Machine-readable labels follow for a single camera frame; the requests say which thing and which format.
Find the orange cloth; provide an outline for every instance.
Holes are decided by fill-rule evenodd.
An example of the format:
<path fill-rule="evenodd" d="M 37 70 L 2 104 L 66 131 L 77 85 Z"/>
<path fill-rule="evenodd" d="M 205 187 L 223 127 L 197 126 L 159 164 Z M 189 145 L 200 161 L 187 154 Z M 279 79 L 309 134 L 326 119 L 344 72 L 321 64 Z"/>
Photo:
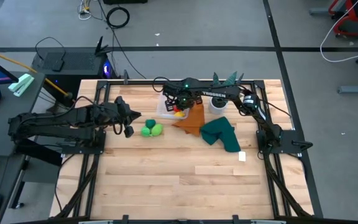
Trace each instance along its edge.
<path fill-rule="evenodd" d="M 185 130 L 186 134 L 194 134 L 195 136 L 200 136 L 200 128 L 204 126 L 204 105 L 203 104 L 195 104 L 189 110 L 189 116 L 186 119 L 178 121 L 172 124 L 175 127 L 182 128 Z"/>

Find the gray floor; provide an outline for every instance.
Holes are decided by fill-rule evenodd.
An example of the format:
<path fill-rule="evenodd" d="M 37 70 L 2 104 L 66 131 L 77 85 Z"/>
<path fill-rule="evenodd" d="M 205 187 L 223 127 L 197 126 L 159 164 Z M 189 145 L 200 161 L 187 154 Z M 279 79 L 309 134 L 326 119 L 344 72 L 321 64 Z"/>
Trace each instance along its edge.
<path fill-rule="evenodd" d="M 308 8 L 330 2 L 269 0 L 281 46 L 319 47 L 333 21 L 311 17 Z M 108 43 L 112 34 L 105 23 L 96 19 L 80 21 L 78 3 L 5 0 L 0 9 L 0 47 L 33 47 L 47 36 L 67 47 L 93 47 L 101 35 Z M 260 0 L 150 0 L 147 4 L 123 6 L 130 11 L 131 21 L 116 31 L 122 46 L 273 46 Z M 91 2 L 91 10 L 100 16 L 96 2 Z M 118 14 L 114 20 L 122 17 Z M 57 44 L 46 41 L 41 46 Z M 356 47 L 358 41 L 330 35 L 324 46 Z M 4 54 L 28 65 L 35 55 Z M 355 54 L 326 55 L 340 59 Z M 314 143 L 309 152 L 324 216 L 358 220 L 358 95 L 336 93 L 340 85 L 358 85 L 358 65 L 353 60 L 329 63 L 316 52 L 283 55 L 306 140 Z M 275 52 L 151 51 L 127 52 L 127 56 L 149 78 L 211 78 L 213 72 L 224 75 L 233 71 L 244 72 L 244 78 L 282 77 Z M 119 71 L 127 69 L 132 78 L 138 77 L 122 53 L 116 52 L 114 57 Z M 2 60 L 0 63 L 8 70 L 24 71 Z M 44 110 L 45 104 L 39 100 L 37 110 Z M 27 206 L 9 210 L 4 222 L 47 218 L 53 187 L 54 183 L 27 185 L 21 199 Z"/>

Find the red chair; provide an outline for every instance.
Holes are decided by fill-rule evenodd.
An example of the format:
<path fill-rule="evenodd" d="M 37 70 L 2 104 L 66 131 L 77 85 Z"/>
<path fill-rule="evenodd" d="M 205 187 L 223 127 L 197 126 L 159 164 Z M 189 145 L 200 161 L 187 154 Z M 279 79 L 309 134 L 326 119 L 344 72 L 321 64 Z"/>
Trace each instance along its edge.
<path fill-rule="evenodd" d="M 340 11 L 333 11 L 339 0 L 335 0 L 328 9 L 333 19 L 339 19 L 345 13 L 347 15 L 343 17 L 334 27 L 336 36 L 347 35 L 347 36 L 358 36 L 358 3 L 350 10 L 351 7 L 357 2 L 357 0 L 346 0 L 344 7 L 341 7 Z"/>

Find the clear plastic container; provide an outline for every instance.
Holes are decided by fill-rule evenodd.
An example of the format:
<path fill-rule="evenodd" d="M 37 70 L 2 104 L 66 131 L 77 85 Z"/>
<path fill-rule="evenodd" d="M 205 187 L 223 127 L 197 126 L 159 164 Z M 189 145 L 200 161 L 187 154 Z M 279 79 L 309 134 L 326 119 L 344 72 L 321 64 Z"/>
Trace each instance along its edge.
<path fill-rule="evenodd" d="M 167 100 L 167 97 L 162 95 L 160 93 L 160 96 L 158 98 L 158 105 L 157 105 L 157 115 L 162 118 L 168 118 L 168 119 L 186 119 L 189 116 L 189 108 L 185 109 L 183 112 L 185 114 L 184 117 L 176 117 L 174 116 L 174 111 L 167 111 L 167 108 L 165 107 L 165 100 Z"/>

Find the wooden tabletop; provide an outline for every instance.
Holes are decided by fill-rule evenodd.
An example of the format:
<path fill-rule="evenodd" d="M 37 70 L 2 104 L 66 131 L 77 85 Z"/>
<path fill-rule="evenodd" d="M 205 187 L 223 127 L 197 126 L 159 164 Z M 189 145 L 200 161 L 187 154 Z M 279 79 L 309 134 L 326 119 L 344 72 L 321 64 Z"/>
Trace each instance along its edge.
<path fill-rule="evenodd" d="M 288 111 L 281 81 L 264 81 L 269 102 Z M 83 80 L 78 96 L 93 100 L 96 83 L 97 80 Z M 241 162 L 238 153 L 224 150 L 222 142 L 210 146 L 202 138 L 173 127 L 175 120 L 159 118 L 158 93 L 150 85 L 114 85 L 109 100 L 114 101 L 117 96 L 122 96 L 142 116 L 133 122 L 135 133 L 131 138 L 115 135 L 112 127 L 106 129 L 92 219 L 121 219 L 123 215 L 132 220 L 231 219 L 232 215 L 239 215 L 240 219 L 273 218 L 264 162 L 257 157 L 257 123 L 252 117 L 240 116 L 231 102 L 224 113 L 235 127 L 241 150 L 246 152 L 246 161 Z M 203 97 L 206 123 L 221 117 L 209 113 L 208 100 Z M 87 104 L 81 100 L 77 106 Z M 292 128 L 288 115 L 272 107 L 270 111 L 274 123 L 283 129 Z M 163 134 L 142 137 L 140 130 L 146 119 L 163 124 Z M 57 184 L 62 206 L 77 188 L 82 158 L 76 155 L 62 167 Z M 280 158 L 289 191 L 307 212 L 313 213 L 301 162 L 284 154 Z M 279 192 L 277 189 L 283 215 Z M 86 190 L 82 214 L 87 193 Z M 50 215 L 58 212 L 54 200 Z"/>

